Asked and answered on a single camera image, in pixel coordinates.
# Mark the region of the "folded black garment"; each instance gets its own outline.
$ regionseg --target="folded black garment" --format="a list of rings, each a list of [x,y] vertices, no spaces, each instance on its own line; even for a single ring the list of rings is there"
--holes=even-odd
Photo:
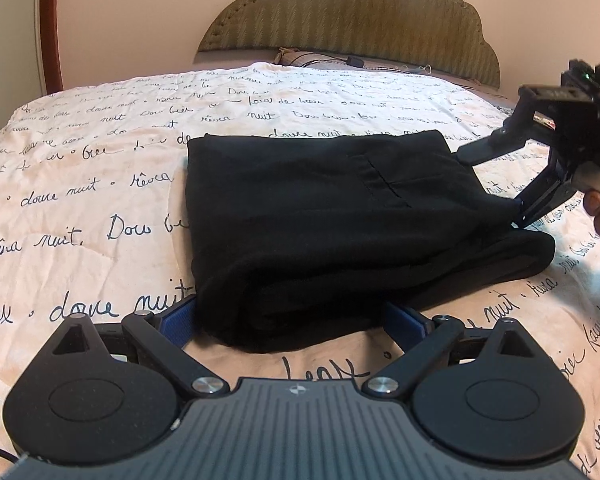
[[[528,278],[554,239],[519,230],[438,131],[191,139],[186,202],[195,322],[227,345],[288,351]]]

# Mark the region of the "tufted headboard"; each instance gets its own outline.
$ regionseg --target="tufted headboard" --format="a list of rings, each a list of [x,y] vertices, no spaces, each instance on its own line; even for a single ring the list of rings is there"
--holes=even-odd
[[[236,0],[198,51],[282,46],[428,64],[500,86],[480,16],[463,0]]]

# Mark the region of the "screw head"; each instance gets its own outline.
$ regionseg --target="screw head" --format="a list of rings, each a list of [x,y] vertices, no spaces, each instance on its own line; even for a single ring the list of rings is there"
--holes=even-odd
[[[392,394],[398,389],[398,381],[391,377],[374,377],[366,386],[377,394]]]
[[[199,377],[191,383],[191,387],[199,394],[214,394],[222,390],[224,381],[217,377]]]

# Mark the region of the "circular pad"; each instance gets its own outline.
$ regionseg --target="circular pad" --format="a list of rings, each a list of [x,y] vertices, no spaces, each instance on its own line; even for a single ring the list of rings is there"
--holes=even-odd
[[[80,356],[28,368],[12,388],[2,417],[18,452],[56,464],[98,465],[137,454],[170,430],[178,398],[167,379],[108,355],[97,363]]]
[[[465,396],[475,413],[493,420],[520,420],[540,406],[540,399],[531,388],[503,379],[475,383]]]
[[[415,389],[413,415],[437,443],[472,460],[554,460],[576,443],[584,406],[550,363],[531,358],[452,366]]]
[[[49,397],[49,407],[64,420],[91,422],[111,416],[122,406],[125,393],[101,379],[77,379],[58,386]]]

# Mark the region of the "bedsheet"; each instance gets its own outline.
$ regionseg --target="bedsheet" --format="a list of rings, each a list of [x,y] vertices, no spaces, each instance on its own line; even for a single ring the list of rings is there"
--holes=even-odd
[[[438,129],[454,150],[503,118],[467,90],[428,76],[265,63],[71,89],[19,108],[0,131],[0,447],[12,450],[1,422],[10,386],[66,316],[115,322],[194,291],[188,139]],[[476,171],[488,192],[513,196],[546,153],[530,142]],[[581,201],[576,195],[529,227],[556,238],[545,272],[427,315],[483,327],[519,319],[582,396],[587,418],[572,460],[600,479],[600,238]],[[239,376],[363,381],[400,355],[382,330],[284,354],[243,354],[204,338],[186,351],[231,384]]]

